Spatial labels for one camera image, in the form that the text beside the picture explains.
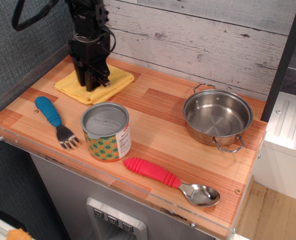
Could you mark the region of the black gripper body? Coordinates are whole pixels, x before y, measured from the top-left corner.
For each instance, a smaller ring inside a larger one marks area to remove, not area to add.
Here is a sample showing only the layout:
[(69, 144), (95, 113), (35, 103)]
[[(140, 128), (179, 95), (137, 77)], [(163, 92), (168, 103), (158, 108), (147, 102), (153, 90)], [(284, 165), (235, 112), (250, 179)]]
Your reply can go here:
[(99, 75), (110, 74), (106, 63), (110, 51), (110, 35), (108, 33), (102, 33), (98, 38), (84, 38), (75, 34), (68, 45), (77, 69), (91, 70)]

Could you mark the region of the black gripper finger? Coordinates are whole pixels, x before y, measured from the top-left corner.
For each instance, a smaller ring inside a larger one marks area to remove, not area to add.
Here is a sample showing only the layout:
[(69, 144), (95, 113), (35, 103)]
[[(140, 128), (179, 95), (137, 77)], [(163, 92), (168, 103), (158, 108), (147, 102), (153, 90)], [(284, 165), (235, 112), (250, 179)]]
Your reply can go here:
[(74, 67), (77, 74), (78, 81), (81, 86), (85, 86), (85, 68), (81, 61), (74, 61)]
[(85, 74), (86, 90), (91, 92), (100, 86), (110, 86), (110, 80), (108, 79), (109, 74), (110, 72), (108, 70), (105, 70), (103, 74), (100, 72), (88, 70)]

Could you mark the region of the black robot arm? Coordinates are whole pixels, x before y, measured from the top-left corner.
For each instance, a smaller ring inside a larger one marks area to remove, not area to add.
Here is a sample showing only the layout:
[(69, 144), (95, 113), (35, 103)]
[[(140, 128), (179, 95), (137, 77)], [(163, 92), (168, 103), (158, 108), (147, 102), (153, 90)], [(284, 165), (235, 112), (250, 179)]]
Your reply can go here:
[(69, 54), (79, 83), (88, 92), (107, 87), (110, 71), (106, 59), (115, 48), (110, 45), (114, 34), (106, 26), (109, 12), (102, 0), (68, 0), (67, 4), (74, 23)]

